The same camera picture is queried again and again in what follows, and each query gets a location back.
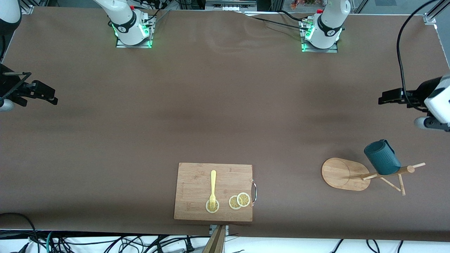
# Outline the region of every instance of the teal mug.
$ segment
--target teal mug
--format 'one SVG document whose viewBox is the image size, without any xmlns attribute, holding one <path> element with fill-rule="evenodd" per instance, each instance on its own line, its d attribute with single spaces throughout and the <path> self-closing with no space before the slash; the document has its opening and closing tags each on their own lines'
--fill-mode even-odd
<svg viewBox="0 0 450 253">
<path fill-rule="evenodd" d="M 379 140 L 367 145 L 364 154 L 380 175 L 389 175 L 397 172 L 401 163 L 395 156 L 395 151 L 387 140 Z"/>
</svg>

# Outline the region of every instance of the brown table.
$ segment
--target brown table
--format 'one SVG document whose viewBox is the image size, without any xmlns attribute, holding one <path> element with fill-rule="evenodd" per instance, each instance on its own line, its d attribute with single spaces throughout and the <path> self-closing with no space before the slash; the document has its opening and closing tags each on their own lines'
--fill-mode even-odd
<svg viewBox="0 0 450 253">
<path fill-rule="evenodd" d="M 287 17 L 264 15 L 295 24 Z M 38 229 L 207 233 L 173 219 L 179 162 L 252 164 L 254 219 L 240 236 L 450 240 L 450 135 L 413 125 L 395 54 L 406 16 L 351 15 L 338 54 L 301 52 L 298 30 L 233 12 L 173 11 L 154 48 L 116 49 L 101 9 L 36 8 L 6 55 L 56 89 L 0 117 L 0 211 Z M 406 82 L 448 71 L 433 26 L 403 35 Z M 331 157 L 370 171 L 364 147 L 388 139 L 406 164 L 406 196 L 374 180 L 338 190 L 320 175 Z M 1 227 L 26 228 L 2 219 Z"/>
</svg>

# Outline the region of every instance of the lemon slice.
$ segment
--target lemon slice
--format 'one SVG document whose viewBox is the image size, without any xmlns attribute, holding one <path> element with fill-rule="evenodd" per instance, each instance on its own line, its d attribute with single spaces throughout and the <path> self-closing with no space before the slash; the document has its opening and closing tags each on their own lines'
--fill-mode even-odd
<svg viewBox="0 0 450 253">
<path fill-rule="evenodd" d="M 209 199 L 206 201 L 206 211 L 210 212 L 210 213 L 215 213 L 217 212 L 217 210 L 219 210 L 219 201 L 217 201 L 216 199 L 216 206 L 213 210 L 209 209 Z"/>
<path fill-rule="evenodd" d="M 238 210 L 241 206 L 238 204 L 238 196 L 234 195 L 228 200 L 228 205 L 234 210 Z"/>
<path fill-rule="evenodd" d="M 238 204 L 243 208 L 250 204 L 250 196 L 245 192 L 239 193 L 236 198 L 238 199 Z"/>
</svg>

